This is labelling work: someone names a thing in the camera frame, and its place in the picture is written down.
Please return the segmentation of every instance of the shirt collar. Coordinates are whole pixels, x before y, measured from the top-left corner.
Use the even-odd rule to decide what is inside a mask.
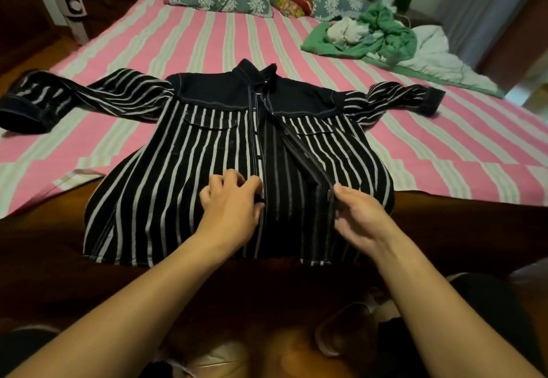
[[[237,70],[241,72],[242,76],[244,76],[250,84],[253,86],[258,86],[274,84],[277,78],[277,69],[277,65],[275,63],[271,63],[265,69],[258,70],[255,65],[244,58],[240,61],[238,66],[233,69],[233,71]]]

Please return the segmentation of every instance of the white cloth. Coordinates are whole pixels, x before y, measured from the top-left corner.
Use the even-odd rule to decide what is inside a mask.
[[[413,28],[417,38],[415,56],[398,65],[444,79],[449,82],[497,91],[497,84],[479,75],[456,55],[449,53],[449,41],[441,26],[425,25]]]
[[[369,25],[358,25],[349,18],[343,17],[327,29],[327,40],[334,45],[356,45],[369,34]]]

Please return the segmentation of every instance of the pink striped bedsheet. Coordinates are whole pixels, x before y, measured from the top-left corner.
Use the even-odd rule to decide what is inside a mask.
[[[376,82],[419,79],[362,61],[321,57],[300,44],[317,21],[272,19],[170,7],[139,0],[102,35],[52,68],[89,84],[122,67],[167,77],[217,73],[242,58],[275,62],[281,76],[335,90],[367,91]],[[504,100],[453,86],[433,119],[392,111],[367,138],[398,191],[548,206],[548,128]],[[107,174],[144,144],[154,125],[80,108],[52,132],[0,138],[0,217]]]

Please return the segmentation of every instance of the black and white striped shirt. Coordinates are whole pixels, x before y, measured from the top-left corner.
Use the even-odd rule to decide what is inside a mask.
[[[333,229],[340,182],[390,212],[394,189],[364,130],[390,108],[431,115],[443,91],[373,85],[336,92],[259,71],[243,60],[222,74],[167,80],[118,70],[88,87],[44,71],[24,74],[0,100],[0,126],[47,132],[85,103],[116,117],[155,122],[149,142],[108,174],[86,208],[84,254],[97,262],[153,266],[192,235],[198,193],[211,174],[258,175],[265,209],[239,257],[297,256],[312,264],[357,259]]]

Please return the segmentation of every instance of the shirt sleeve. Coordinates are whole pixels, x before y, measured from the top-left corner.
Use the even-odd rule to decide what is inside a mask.
[[[89,86],[44,70],[30,70],[0,98],[0,128],[46,133],[77,106],[154,123],[173,92],[169,82],[135,70],[117,70]]]
[[[442,102],[445,91],[421,84],[403,86],[397,82],[374,84],[369,92],[346,93],[344,113],[364,129],[373,127],[391,109],[413,111],[432,117]]]

